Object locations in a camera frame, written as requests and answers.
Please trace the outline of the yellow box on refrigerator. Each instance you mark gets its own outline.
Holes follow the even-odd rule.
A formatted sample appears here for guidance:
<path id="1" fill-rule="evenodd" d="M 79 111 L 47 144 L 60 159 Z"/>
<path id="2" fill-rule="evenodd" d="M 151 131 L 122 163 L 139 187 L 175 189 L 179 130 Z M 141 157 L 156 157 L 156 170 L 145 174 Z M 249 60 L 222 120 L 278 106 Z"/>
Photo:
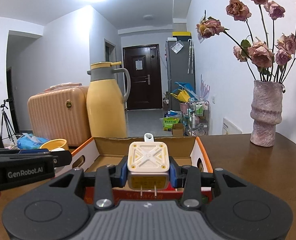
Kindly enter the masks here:
<path id="1" fill-rule="evenodd" d="M 189 31 L 173 31 L 172 36 L 191 36 L 191 32 Z"/>

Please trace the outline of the dried pink roses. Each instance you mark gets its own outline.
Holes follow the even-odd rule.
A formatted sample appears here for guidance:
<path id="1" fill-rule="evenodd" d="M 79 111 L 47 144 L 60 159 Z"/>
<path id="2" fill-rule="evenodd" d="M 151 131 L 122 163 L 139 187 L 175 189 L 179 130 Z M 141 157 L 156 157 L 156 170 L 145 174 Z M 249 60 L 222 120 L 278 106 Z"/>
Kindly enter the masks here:
<path id="1" fill-rule="evenodd" d="M 220 81 L 284 83 L 296 69 L 296 0 L 191 0 L 187 19 Z"/>

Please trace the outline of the blue tissue pack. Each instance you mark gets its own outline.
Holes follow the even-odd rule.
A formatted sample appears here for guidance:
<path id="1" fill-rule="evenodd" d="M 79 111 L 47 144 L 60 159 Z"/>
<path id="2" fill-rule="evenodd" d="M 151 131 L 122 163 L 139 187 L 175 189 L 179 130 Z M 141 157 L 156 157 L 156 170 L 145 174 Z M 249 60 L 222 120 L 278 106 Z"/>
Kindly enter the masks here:
<path id="1" fill-rule="evenodd" d="M 36 150 L 48 141 L 49 139 L 36 137 L 32 133 L 23 133 L 17 139 L 17 147 L 21 150 Z"/>

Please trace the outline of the green snack box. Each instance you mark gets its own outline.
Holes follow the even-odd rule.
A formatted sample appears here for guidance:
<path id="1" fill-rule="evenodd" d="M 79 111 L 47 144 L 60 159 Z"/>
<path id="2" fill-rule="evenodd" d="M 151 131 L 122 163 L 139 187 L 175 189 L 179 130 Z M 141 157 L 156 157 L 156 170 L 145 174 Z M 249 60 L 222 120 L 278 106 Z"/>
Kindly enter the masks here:
<path id="1" fill-rule="evenodd" d="M 162 126 L 164 131 L 171 131 L 174 124 L 178 124 L 180 119 L 174 116 L 167 116 L 162 119 Z"/>

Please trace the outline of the pink ceramic vase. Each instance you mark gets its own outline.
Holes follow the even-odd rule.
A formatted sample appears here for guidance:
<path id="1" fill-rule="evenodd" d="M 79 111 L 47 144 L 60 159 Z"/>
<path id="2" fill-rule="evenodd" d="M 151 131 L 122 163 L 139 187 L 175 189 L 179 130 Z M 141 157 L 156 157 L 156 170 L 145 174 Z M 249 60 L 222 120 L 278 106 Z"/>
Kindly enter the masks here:
<path id="1" fill-rule="evenodd" d="M 282 122 L 283 85 L 271 81 L 254 81 L 250 117 L 254 120 L 250 141 L 272 147 L 276 125 Z"/>

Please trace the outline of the peach ribbed suitcase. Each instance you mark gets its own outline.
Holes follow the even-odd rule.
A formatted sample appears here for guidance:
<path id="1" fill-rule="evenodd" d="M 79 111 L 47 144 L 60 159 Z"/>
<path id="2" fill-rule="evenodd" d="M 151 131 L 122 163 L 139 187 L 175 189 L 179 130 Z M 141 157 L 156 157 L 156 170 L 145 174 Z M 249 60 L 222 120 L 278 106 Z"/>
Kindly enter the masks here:
<path id="1" fill-rule="evenodd" d="M 28 100 L 33 134 L 50 140 L 66 139 L 78 147 L 91 137 L 87 114 L 88 87 L 80 83 L 55 85 Z"/>

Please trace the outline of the beige square power adapter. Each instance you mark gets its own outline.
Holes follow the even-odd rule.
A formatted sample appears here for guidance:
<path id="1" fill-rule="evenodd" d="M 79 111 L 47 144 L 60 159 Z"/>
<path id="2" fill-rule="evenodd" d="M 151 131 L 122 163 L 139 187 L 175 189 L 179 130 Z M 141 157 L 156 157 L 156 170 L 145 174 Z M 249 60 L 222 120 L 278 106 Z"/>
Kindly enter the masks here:
<path id="1" fill-rule="evenodd" d="M 164 190 L 169 184 L 169 155 L 161 141 L 132 142 L 128 149 L 127 183 L 137 191 Z"/>

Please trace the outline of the red orange cardboard box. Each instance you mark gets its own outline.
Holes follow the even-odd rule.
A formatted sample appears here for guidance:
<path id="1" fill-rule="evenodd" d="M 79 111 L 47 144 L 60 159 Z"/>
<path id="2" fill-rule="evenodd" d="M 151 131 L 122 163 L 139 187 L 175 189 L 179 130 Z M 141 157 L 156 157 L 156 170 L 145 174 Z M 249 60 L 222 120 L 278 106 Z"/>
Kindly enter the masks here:
<path id="1" fill-rule="evenodd" d="M 172 182 L 171 167 L 166 157 L 172 157 L 178 166 L 194 166 L 201 172 L 213 172 L 206 150 L 198 137 L 88 139 L 72 152 L 71 167 L 94 172 L 104 165 L 117 166 L 123 157 L 127 182 L 124 187 L 114 187 L 115 202 L 120 200 L 180 199 L 184 182 Z"/>

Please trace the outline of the folded umbrella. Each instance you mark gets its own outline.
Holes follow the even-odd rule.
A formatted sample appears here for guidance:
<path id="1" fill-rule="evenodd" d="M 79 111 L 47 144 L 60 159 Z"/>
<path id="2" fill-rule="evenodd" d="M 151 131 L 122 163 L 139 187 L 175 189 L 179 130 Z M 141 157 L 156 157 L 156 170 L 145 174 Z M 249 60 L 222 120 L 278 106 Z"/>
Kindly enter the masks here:
<path id="1" fill-rule="evenodd" d="M 190 38 L 188 40 L 189 46 L 188 46 L 188 68 L 187 73 L 188 74 L 194 74 L 194 45 L 193 45 L 193 39 Z"/>

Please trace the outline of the red lint brush white handle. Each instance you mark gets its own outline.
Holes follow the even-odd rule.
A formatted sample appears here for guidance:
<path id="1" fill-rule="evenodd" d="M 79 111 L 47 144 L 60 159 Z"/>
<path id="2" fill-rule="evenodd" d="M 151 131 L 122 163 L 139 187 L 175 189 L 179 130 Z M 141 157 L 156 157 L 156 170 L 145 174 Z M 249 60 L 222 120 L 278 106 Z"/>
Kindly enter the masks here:
<path id="1" fill-rule="evenodd" d="M 154 136 L 151 133 L 144 134 L 144 142 L 154 142 Z"/>

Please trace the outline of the white board on floor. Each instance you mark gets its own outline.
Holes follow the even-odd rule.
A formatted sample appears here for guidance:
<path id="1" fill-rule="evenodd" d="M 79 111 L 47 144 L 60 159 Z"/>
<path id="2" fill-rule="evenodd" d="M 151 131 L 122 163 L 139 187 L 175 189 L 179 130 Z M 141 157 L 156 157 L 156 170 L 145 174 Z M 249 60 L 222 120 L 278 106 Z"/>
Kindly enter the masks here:
<path id="1" fill-rule="evenodd" d="M 242 131 L 235 126 L 231 121 L 223 118 L 222 135 L 242 134 Z"/>

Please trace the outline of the black tripod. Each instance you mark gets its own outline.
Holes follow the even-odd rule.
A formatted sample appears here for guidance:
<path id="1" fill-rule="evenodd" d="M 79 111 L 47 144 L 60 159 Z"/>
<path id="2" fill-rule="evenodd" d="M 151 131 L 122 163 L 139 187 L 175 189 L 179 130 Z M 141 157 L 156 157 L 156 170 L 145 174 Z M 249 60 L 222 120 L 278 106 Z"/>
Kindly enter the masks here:
<path id="1" fill-rule="evenodd" d="M 15 139 L 16 139 L 16 133 L 14 130 L 14 127 L 12 126 L 10 119 L 5 111 L 5 109 L 9 109 L 8 106 L 6 105 L 7 103 L 10 103 L 13 101 L 13 98 L 8 98 L 8 99 L 4 99 L 3 103 L 0 105 L 1 108 L 1 114 L 2 114 L 2 118 L 1 118 L 1 136 L 2 136 L 2 140 L 5 139 L 9 139 L 9 141 L 11 141 L 13 144 L 15 144 Z M 3 137 L 3 131 L 4 128 L 7 132 L 7 136 L 4 138 Z"/>

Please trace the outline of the yellow watering can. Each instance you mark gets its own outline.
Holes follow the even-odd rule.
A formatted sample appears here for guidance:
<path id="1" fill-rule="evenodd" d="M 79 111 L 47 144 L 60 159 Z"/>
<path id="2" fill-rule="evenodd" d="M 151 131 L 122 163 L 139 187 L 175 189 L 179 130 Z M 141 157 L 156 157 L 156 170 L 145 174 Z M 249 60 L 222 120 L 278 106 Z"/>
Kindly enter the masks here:
<path id="1" fill-rule="evenodd" d="M 187 103 L 190 100 L 190 95 L 186 90 L 179 90 L 178 94 L 171 93 L 171 96 L 173 96 L 175 99 L 177 99 L 181 103 Z"/>

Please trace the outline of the small cardboard box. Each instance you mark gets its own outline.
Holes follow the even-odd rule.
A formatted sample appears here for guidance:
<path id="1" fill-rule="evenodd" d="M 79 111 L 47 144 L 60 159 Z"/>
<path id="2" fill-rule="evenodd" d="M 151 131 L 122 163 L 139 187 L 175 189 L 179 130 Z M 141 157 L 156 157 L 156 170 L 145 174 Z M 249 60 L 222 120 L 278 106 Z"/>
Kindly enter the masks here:
<path id="1" fill-rule="evenodd" d="M 183 137 L 184 136 L 185 127 L 183 124 L 173 124 L 172 126 L 172 136 L 173 137 Z"/>

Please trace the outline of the yellow thermos jug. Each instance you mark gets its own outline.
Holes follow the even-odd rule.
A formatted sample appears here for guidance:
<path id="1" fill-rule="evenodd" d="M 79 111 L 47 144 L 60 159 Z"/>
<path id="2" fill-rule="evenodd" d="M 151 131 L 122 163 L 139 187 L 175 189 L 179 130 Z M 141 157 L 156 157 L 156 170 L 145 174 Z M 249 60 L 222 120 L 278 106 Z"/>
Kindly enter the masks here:
<path id="1" fill-rule="evenodd" d="M 131 78 L 122 62 L 98 62 L 91 64 L 87 74 L 91 82 L 87 92 L 87 113 L 92 137 L 125 138 L 127 125 L 125 103 L 131 91 Z M 126 93 L 123 95 L 115 74 L 125 74 Z"/>

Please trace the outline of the grey refrigerator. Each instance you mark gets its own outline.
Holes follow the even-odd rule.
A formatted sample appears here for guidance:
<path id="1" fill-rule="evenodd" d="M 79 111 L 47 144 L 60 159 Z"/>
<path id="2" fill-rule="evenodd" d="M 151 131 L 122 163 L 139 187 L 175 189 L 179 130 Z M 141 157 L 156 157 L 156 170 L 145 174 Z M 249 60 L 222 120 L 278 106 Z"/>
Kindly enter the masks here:
<path id="1" fill-rule="evenodd" d="M 176 41 L 166 41 L 166 63 L 167 63 L 167 81 L 169 93 L 179 88 L 176 82 L 189 83 L 193 90 L 196 89 L 195 74 L 188 70 L 188 57 L 189 57 L 189 45 L 190 42 L 182 42 L 183 48 L 177 53 L 172 50 L 172 47 L 176 45 Z"/>

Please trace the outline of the yellow mug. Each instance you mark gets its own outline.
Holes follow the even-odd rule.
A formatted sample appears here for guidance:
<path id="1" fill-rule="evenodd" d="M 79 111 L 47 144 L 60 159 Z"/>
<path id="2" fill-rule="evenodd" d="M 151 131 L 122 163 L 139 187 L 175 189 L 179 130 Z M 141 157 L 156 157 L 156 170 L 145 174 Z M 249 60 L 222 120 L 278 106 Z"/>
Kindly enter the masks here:
<path id="1" fill-rule="evenodd" d="M 49 140 L 48 142 L 45 142 L 40 146 L 40 149 L 48 149 L 49 151 L 52 151 L 57 148 L 62 148 L 64 150 L 69 150 L 68 142 L 66 139 L 54 139 Z"/>

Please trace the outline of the dark brown door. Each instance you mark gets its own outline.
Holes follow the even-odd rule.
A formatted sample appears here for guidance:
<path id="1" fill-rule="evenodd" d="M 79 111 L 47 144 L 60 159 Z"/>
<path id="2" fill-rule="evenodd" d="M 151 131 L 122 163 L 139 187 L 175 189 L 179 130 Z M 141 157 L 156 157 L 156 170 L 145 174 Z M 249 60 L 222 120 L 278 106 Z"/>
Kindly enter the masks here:
<path id="1" fill-rule="evenodd" d="M 161 109 L 162 84 L 159 46 L 132 46 L 123 48 L 124 67 L 131 78 L 127 100 L 128 110 Z"/>

